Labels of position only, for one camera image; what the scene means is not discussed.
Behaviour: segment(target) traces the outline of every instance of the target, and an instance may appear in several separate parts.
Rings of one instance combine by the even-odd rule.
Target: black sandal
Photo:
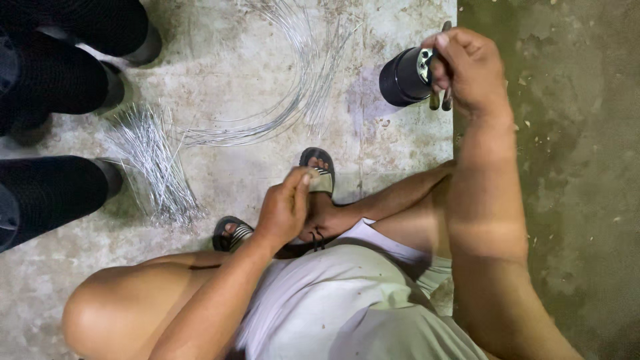
[[[222,236],[222,233],[226,231],[227,224],[237,225],[236,230],[231,233],[231,239]],[[216,251],[235,252],[251,235],[253,235],[253,228],[246,222],[237,217],[223,217],[218,221],[216,229],[213,231],[213,249]]]
[[[329,194],[329,197],[333,195],[333,189],[335,188],[335,170],[333,168],[333,160],[329,154],[317,147],[309,147],[302,152],[300,156],[300,166],[308,166],[309,160],[316,158],[329,164],[329,169],[321,167],[313,167],[320,174],[319,177],[313,179],[309,185],[309,192],[324,192]]]

